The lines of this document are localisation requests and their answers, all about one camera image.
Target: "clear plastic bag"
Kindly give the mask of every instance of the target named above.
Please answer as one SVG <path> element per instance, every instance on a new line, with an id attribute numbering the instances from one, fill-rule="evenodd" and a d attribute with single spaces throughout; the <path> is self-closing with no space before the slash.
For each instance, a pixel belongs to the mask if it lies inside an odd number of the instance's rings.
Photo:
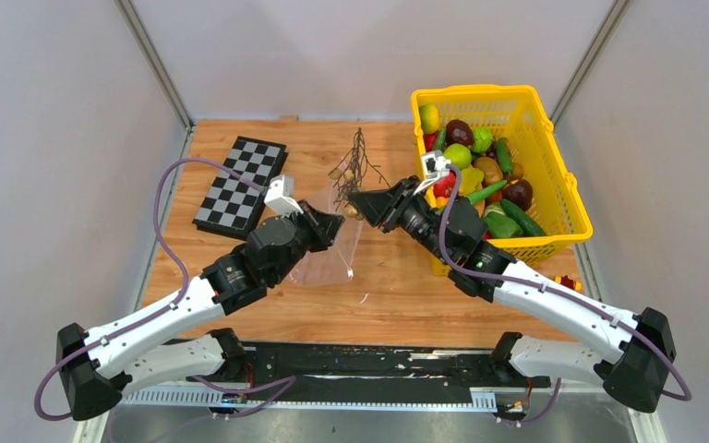
<path id="1" fill-rule="evenodd" d="M 334 203 L 337 196 L 335 181 L 306 198 L 306 201 L 316 208 L 328 213 L 342 214 L 343 206 L 336 210 Z M 287 279 L 303 286 L 323 286 L 328 284 L 347 283 L 352 280 L 355 272 L 352 263 L 355 261 L 355 250 L 363 231 L 363 221 L 347 217 L 343 223 L 335 244 L 326 251 L 306 254 L 292 269 Z"/>

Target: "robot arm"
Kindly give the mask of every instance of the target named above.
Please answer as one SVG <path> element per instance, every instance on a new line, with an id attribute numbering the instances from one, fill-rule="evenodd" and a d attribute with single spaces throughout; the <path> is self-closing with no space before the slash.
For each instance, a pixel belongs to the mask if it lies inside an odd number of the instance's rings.
<path id="1" fill-rule="evenodd" d="M 427 169 L 433 170 L 435 165 L 430 160 Z M 617 324 L 639 331 L 673 361 L 675 347 L 662 313 L 646 308 L 638 316 L 572 293 L 541 276 L 483 239 L 487 225 L 466 198 L 450 203 L 445 245 L 440 246 L 441 216 L 430 208 L 423 193 L 417 192 L 423 186 L 427 187 L 427 183 L 421 184 L 412 176 L 390 189 L 353 193 L 350 202 L 371 226 L 384 233 L 402 228 L 439 259 L 445 259 L 440 248 L 446 247 L 445 254 L 463 270 L 452 269 L 448 278 L 463 293 L 520 309 L 580 341 L 539 341 L 507 332 L 493 352 L 493 359 L 501 360 L 509 369 L 526 377 L 563 377 L 601 385 L 614 399 L 632 409 L 655 411 L 668 368 L 654 352 Z M 479 273 L 500 278 L 472 276 Z M 534 282 L 538 288 L 517 281 Z M 610 321 L 599 313 L 614 319 Z"/>
<path id="2" fill-rule="evenodd" d="M 60 370 L 73 419 L 108 411 L 124 395 L 149 385 L 220 371 L 245 353 L 230 329 L 192 342 L 162 344 L 263 298 L 306 253 L 333 244 L 343 216 L 288 198 L 291 183 L 283 178 L 271 182 L 266 196 L 283 215 L 265 220 L 243 244 L 194 277 L 183 298 L 178 300 L 175 292 L 112 323 L 88 330 L 73 323 L 58 332 L 56 361 L 95 345 Z M 123 328 L 127 331 L 108 339 Z"/>
<path id="3" fill-rule="evenodd" d="M 429 183 L 412 176 L 390 189 L 354 192 L 350 203 L 371 226 L 384 233 L 400 227 L 443 258 L 441 216 L 422 195 Z M 263 298 L 307 252 L 333 244 L 343 217 L 319 212 L 304 200 L 294 201 L 288 197 L 291 187 L 288 177 L 271 182 L 266 202 L 282 216 L 264 221 L 243 244 L 205 268 L 190 281 L 181 299 L 173 293 L 107 325 L 84 330 L 74 323 L 58 332 L 56 362 L 69 360 L 59 372 L 75 420 L 104 413 L 125 395 L 150 385 L 239 370 L 245 351 L 230 329 L 211 331 L 195 341 L 163 343 Z M 667 366 L 616 324 L 639 331 L 672 361 L 675 347 L 667 318 L 651 308 L 638 316 L 571 293 L 484 241 L 486 230 L 468 200 L 451 203 L 444 252 L 468 271 L 450 272 L 455 286 L 469 296 L 527 312 L 580 340 L 540 341 L 507 332 L 491 361 L 523 377 L 562 377 L 602 385 L 614 399 L 635 410 L 655 411 L 667 381 Z M 506 281 L 473 276 L 472 271 Z M 558 296 L 554 289 L 565 295 Z M 80 354 L 73 358 L 73 353 Z"/>

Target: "lemon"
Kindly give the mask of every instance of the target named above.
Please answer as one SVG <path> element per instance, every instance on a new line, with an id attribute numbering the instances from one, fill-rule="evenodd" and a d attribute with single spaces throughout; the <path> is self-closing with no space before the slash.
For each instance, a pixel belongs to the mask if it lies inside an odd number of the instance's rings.
<path id="1" fill-rule="evenodd" d="M 420 106 L 420 126 L 423 134 L 433 134 L 439 130 L 439 108 L 435 104 Z"/>

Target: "white arm segment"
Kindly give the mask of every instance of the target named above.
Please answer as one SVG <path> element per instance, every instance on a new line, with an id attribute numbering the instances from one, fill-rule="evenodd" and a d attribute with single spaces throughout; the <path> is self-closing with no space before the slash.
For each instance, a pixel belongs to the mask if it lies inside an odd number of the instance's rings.
<path id="1" fill-rule="evenodd" d="M 510 364 L 526 377 L 564 378 L 602 386 L 594 372 L 601 357 L 573 341 L 544 341 L 522 336 L 512 346 Z"/>
<path id="2" fill-rule="evenodd" d="M 281 174 L 270 180 L 268 192 L 265 194 L 265 204 L 278 215 L 289 215 L 293 212 L 302 213 L 292 193 L 294 191 L 294 178 Z"/>
<path id="3" fill-rule="evenodd" d="M 100 341 L 105 335 L 147 317 L 163 306 L 169 305 L 176 295 L 177 291 L 113 323 L 89 329 L 85 344 Z M 221 305 L 213 302 L 214 295 L 216 293 L 208 281 L 202 280 L 199 276 L 195 277 L 189 282 L 186 296 L 173 310 L 121 335 L 112 342 L 89 351 L 91 361 L 99 360 L 100 366 L 96 372 L 105 378 L 115 377 L 127 365 L 156 346 L 175 338 L 187 329 L 222 317 L 224 310 Z"/>
<path id="4" fill-rule="evenodd" d="M 132 376 L 132 381 L 122 393 L 126 397 L 165 381 L 212 374 L 224 364 L 222 353 L 219 341 L 210 334 L 194 341 L 159 346 L 126 367 L 124 372 Z"/>
<path id="5" fill-rule="evenodd" d="M 417 185 L 414 195 L 421 194 L 437 181 L 450 175 L 450 170 L 447 168 L 447 165 L 450 163 L 451 162 L 437 150 L 423 154 L 422 157 L 420 157 L 420 164 L 423 165 L 423 176 L 425 180 Z"/>
<path id="6" fill-rule="evenodd" d="M 539 275 L 522 261 L 510 264 L 504 272 L 505 276 L 518 277 L 525 280 L 546 283 L 547 287 L 558 288 L 582 300 L 584 303 L 596 306 L 620 321 L 633 328 L 637 327 L 634 313 L 627 309 L 620 309 L 592 300 L 573 290 L 561 286 L 554 281 Z M 615 364 L 623 354 L 619 349 L 622 341 L 629 342 L 629 332 L 615 328 L 609 321 L 597 314 L 576 305 L 558 295 L 548 291 L 540 291 L 534 287 L 519 283 L 505 281 L 500 288 L 496 288 L 493 296 L 494 303 L 506 305 L 531 314 L 546 323 L 566 332 L 580 340 L 585 346 L 593 349 L 604 360 Z"/>

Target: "wooden table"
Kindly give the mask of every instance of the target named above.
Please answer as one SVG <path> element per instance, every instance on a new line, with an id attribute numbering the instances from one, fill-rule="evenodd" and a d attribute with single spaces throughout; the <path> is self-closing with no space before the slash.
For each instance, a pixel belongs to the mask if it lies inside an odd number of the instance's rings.
<path id="1" fill-rule="evenodd" d="M 329 182 L 327 173 L 352 147 L 358 127 L 366 138 L 368 158 L 381 166 L 391 184 L 416 174 L 415 140 L 408 123 L 202 121 L 189 156 L 223 162 L 238 136 L 284 143 L 289 157 L 283 172 L 295 178 L 294 197 L 300 199 Z M 199 274 L 239 243 L 199 231 L 191 222 L 216 173 L 204 164 L 185 167 L 164 233 L 190 275 Z M 375 174 L 369 175 L 365 189 L 384 187 Z M 263 217 L 271 215 L 266 209 Z M 460 293 L 451 281 L 430 273 L 429 260 L 430 255 L 406 233 L 384 234 L 365 224 L 352 281 L 326 287 L 285 281 L 261 301 L 191 329 L 185 337 L 233 328 L 241 340 L 265 341 L 492 347 L 507 330 L 543 339 L 568 339 L 520 311 Z M 571 250 L 551 258 L 539 270 L 551 278 L 558 274 L 579 278 Z M 180 271 L 160 251 L 143 304 L 155 302 L 180 285 Z M 368 298 L 361 304 L 366 293 Z"/>

